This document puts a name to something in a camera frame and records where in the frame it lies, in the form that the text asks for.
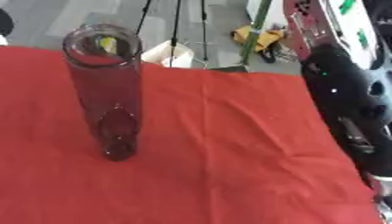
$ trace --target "concrete floor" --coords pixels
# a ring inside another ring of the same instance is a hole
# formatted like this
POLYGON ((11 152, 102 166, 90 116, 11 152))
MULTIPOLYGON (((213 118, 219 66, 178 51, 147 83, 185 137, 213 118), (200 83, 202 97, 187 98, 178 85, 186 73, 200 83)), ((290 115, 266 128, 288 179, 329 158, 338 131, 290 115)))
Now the concrete floor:
MULTIPOLYGON (((83 23, 114 23, 136 29, 146 0, 0 0, 0 7, 15 20, 9 36, 11 45, 60 49, 62 38, 83 23)), ((152 0, 141 31, 143 49, 148 50, 172 35, 177 0, 152 0)), ((240 62, 240 47, 229 33, 250 23, 245 10, 247 0, 206 0, 209 61, 207 67, 229 67, 240 62)), ((187 43, 202 59, 200 0, 183 0, 179 41, 187 43)), ((194 62, 195 67, 203 67, 194 62)), ((251 71, 298 74, 295 63, 269 65, 254 56, 251 71)))

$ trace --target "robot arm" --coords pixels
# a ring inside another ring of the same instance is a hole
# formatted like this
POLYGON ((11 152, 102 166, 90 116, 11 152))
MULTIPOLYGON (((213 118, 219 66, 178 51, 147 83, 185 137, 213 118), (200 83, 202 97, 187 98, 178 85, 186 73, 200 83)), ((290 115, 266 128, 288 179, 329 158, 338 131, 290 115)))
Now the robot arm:
POLYGON ((392 223, 392 64, 361 0, 285 0, 318 111, 392 223))

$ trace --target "red cloth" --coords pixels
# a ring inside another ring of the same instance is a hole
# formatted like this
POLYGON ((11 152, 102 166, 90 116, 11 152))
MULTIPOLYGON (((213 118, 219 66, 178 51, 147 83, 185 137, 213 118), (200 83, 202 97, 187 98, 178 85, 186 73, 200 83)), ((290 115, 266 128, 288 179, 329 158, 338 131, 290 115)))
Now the red cloth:
POLYGON ((297 76, 143 67, 137 156, 89 135, 60 52, 0 47, 4 224, 372 224, 297 76))

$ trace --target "tripod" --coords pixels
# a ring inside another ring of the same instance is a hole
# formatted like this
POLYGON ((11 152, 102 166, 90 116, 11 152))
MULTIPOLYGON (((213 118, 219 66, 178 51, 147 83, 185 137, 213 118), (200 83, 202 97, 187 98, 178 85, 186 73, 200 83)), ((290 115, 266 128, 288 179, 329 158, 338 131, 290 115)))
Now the tripod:
MULTIPOLYGON (((201 1, 201 23, 203 28, 203 49, 204 49, 204 59, 208 60, 208 50, 207 50, 207 13, 206 13, 206 0, 201 1)), ((136 34, 139 34, 142 26, 144 24, 144 20, 147 16, 147 13, 151 7, 152 0, 147 0, 145 6, 143 7, 143 15, 140 20, 139 26, 137 27, 136 34)), ((181 0, 177 0, 177 7, 176 7, 176 17, 174 20, 174 30, 171 36, 171 57, 170 57, 170 67, 172 67, 172 62, 174 58, 174 50, 176 49, 179 35, 179 16, 181 11, 181 0)))

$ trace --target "clear plastic cup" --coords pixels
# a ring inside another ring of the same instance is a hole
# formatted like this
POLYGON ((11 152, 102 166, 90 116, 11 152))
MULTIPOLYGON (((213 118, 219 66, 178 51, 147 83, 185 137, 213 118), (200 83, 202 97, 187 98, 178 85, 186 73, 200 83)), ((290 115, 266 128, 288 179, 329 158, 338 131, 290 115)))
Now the clear plastic cup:
POLYGON ((66 36, 63 53, 103 154, 113 161, 134 155, 142 116, 139 37, 112 24, 83 25, 66 36))

